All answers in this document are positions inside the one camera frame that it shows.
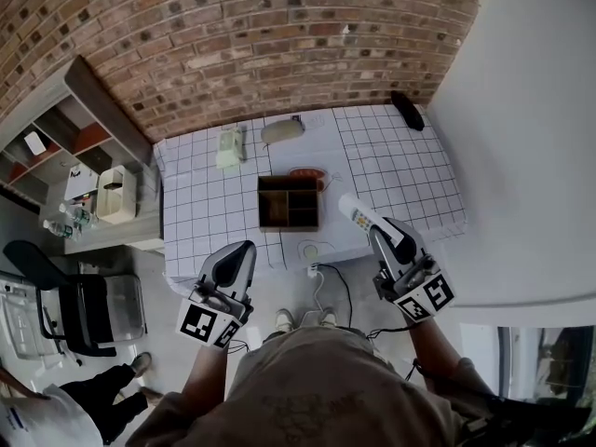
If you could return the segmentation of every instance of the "person's arm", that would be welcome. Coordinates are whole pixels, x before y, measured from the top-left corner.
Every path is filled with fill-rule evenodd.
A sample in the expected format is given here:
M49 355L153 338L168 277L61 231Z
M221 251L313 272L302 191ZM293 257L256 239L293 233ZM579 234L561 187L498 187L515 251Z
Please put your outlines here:
M459 365L461 356L447 341L434 319L419 323L409 331L416 358L423 369L439 377L451 378ZM431 380L425 378L427 387L434 390Z
M29 387L24 386L15 376L4 368L0 368L0 382L9 385L26 398L49 399L48 396L33 392Z
M199 417L224 402L227 347L202 346L184 385L182 398L188 413Z

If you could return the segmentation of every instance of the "beige shirt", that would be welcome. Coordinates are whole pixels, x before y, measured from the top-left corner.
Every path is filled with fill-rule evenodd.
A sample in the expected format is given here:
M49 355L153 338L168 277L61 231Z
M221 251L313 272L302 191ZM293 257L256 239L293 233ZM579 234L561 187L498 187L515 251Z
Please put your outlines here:
M454 378L490 392L469 359ZM180 394L169 393L127 445L456 445L464 421L449 400L404 381L366 339L315 327L248 353L228 399L207 415L187 417Z

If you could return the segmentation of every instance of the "white container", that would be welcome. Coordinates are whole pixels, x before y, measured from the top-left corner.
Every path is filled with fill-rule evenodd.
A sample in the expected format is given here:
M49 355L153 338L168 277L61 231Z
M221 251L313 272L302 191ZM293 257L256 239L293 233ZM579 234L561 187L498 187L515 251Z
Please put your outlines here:
M111 183L121 187L105 189ZM124 166L117 166L102 173L98 183L96 215L109 224L121 224L137 214L137 179Z

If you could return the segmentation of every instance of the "person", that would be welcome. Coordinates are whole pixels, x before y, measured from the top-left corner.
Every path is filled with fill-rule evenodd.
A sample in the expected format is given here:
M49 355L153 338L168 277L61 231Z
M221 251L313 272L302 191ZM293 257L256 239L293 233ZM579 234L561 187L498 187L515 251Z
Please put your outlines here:
M0 381L24 396L1 399L0 435L11 447L108 445L148 404L161 399L161 394L141 387L114 404L120 389L141 377L151 363L151 355L141 353L130 364L114 366L87 381L51 385L43 393L33 392L0 368Z
M404 381L361 332L338 329L332 310L299 329L281 310L276 326L240 361L226 400L227 351L200 347L182 392L167 394L127 446L457 445L487 414L454 388L490 393L434 320L410 330L418 362L436 376L428 390Z

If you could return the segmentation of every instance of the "black chair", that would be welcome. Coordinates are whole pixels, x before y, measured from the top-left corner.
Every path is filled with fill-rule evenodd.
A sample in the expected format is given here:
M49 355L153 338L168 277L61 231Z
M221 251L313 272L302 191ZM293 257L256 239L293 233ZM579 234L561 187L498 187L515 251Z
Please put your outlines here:
M133 275L65 275L33 243L15 240L4 254L35 285L42 335L83 356L113 357L114 346L145 333L141 284ZM63 334L48 332L42 291L58 289Z

